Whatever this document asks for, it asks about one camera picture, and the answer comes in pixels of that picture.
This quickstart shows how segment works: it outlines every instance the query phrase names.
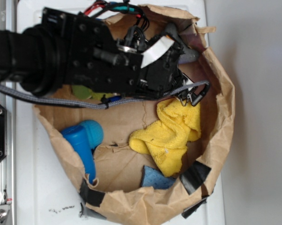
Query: cable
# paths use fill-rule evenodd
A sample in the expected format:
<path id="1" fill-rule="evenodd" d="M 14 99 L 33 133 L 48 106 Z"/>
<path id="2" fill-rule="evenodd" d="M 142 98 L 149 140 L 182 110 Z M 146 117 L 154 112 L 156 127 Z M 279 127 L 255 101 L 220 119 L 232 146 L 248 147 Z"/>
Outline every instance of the cable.
<path id="1" fill-rule="evenodd" d="M 95 8 L 98 7 L 102 7 L 103 9 L 92 15 L 91 18 L 97 18 L 99 17 L 101 14 L 107 12 L 107 11 L 112 11 L 112 12 L 121 12 L 123 14 L 137 14 L 140 15 L 140 18 L 137 19 L 137 22 L 135 25 L 138 25 L 140 22 L 140 19 L 143 18 L 143 23 L 141 25 L 141 29 L 143 31 L 146 31 L 149 28 L 149 20 L 146 17 L 146 15 L 144 14 L 143 10 L 138 7 L 138 6 L 134 6 L 134 5 L 130 5 L 130 4 L 126 4 L 126 3 L 114 3 L 114 2 L 106 2 L 106 1 L 99 1 L 99 2 L 95 2 L 92 6 L 90 6 L 89 8 L 87 8 L 84 12 L 85 15 L 89 15 Z"/>
<path id="2" fill-rule="evenodd" d="M 200 82 L 196 82 L 196 83 L 192 83 L 186 86 L 179 87 L 177 89 L 164 93 L 162 98 L 172 96 L 188 88 L 193 88 L 193 87 L 201 86 L 204 84 L 209 85 L 209 82 L 200 81 Z M 97 104 L 92 104 L 92 103 L 87 103 L 87 102 L 82 102 L 82 101 L 67 100 L 67 99 L 61 99 L 61 98 L 47 98 L 47 97 L 38 98 L 33 95 L 28 95 L 26 93 L 14 90 L 12 88 L 7 88 L 3 85 L 0 85 L 0 92 L 8 96 L 11 96 L 15 99 L 24 101 L 24 102 L 29 102 L 29 103 L 38 104 L 38 105 L 62 106 L 62 107 L 69 107 L 69 108 L 107 109 L 109 107 L 113 107 L 117 105 L 133 103 L 133 102 L 141 102 L 141 101 L 146 100 L 142 98 L 125 98 L 125 99 L 120 99 L 118 101 L 110 102 L 107 104 L 98 104 L 97 105 Z"/>

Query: green object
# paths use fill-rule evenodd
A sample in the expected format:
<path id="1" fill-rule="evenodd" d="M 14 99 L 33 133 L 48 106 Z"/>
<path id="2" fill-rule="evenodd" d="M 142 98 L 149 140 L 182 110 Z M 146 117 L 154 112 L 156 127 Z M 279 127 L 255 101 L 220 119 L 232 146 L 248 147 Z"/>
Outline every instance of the green object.
<path id="1" fill-rule="evenodd" d="M 101 100 L 104 95 L 106 98 L 110 98 L 114 96 L 114 94 L 111 94 L 111 93 L 93 92 L 91 89 L 89 89 L 89 92 L 92 96 L 92 99 L 96 99 L 96 100 Z"/>
<path id="2" fill-rule="evenodd" d="M 89 88 L 86 88 L 85 86 L 72 85 L 71 88 L 73 95 L 76 96 L 78 99 L 85 100 L 92 97 Z"/>
<path id="3" fill-rule="evenodd" d="M 85 100 L 89 98 L 95 100 L 101 100 L 104 95 L 106 98 L 110 98 L 114 96 L 114 94 L 111 93 L 93 92 L 91 89 L 86 88 L 85 86 L 82 85 L 72 85 L 71 88 L 73 95 L 81 100 Z"/>

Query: blue sponge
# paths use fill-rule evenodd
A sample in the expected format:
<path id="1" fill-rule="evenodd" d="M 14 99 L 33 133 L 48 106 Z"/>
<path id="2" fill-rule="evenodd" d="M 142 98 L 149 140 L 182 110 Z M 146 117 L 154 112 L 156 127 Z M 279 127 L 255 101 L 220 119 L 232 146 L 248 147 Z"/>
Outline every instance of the blue sponge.
<path id="1" fill-rule="evenodd" d="M 153 186 L 154 189 L 168 189 L 174 184 L 175 180 L 172 177 L 164 177 L 160 171 L 145 165 L 141 187 Z"/>

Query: blue ball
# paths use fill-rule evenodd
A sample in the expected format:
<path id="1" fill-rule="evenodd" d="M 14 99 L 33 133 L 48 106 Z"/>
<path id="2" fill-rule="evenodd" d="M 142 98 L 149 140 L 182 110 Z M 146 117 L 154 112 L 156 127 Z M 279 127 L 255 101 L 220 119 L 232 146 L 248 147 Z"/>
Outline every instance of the blue ball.
<path id="1" fill-rule="evenodd" d="M 102 126 L 94 120 L 85 120 L 79 125 L 86 129 L 90 148 L 94 150 L 104 139 L 104 131 Z"/>

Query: black clip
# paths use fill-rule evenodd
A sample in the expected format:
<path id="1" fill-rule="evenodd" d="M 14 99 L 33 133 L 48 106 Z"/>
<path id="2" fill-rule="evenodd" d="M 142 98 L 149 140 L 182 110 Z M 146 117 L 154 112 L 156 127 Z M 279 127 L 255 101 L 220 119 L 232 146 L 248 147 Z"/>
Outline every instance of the black clip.
<path id="1" fill-rule="evenodd" d="M 182 106 L 186 106 L 189 102 L 192 106 L 196 106 L 203 99 L 203 97 L 205 97 L 208 90 L 210 89 L 210 86 L 210 83 L 206 82 L 205 87 L 198 95 L 194 93 L 195 90 L 198 88 L 198 86 L 195 86 L 190 90 L 184 90 L 180 92 L 178 95 L 176 95 L 176 98 L 180 100 Z"/>

